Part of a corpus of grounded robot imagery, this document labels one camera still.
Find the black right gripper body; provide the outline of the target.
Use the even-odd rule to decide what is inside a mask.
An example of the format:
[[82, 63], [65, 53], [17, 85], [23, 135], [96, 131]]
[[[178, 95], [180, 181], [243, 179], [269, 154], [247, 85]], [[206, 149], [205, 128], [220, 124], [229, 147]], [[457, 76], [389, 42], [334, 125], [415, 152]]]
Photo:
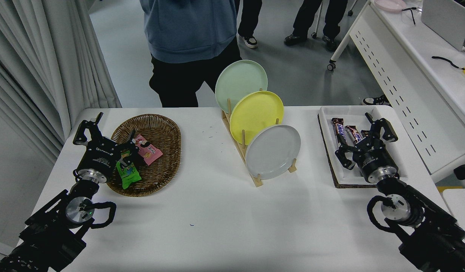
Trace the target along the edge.
[[377, 178], [382, 175], [394, 176], [398, 166], [385, 148], [381, 139], [363, 139], [355, 145], [353, 161], [364, 178]]

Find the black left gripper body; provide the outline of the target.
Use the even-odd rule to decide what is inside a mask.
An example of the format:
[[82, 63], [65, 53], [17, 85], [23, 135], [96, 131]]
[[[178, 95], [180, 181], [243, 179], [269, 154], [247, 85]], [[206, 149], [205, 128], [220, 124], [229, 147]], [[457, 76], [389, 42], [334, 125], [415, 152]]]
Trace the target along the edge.
[[105, 143], [89, 141], [85, 154], [79, 163], [79, 175], [100, 173], [102, 179], [109, 179], [120, 158], [117, 143], [113, 141]]

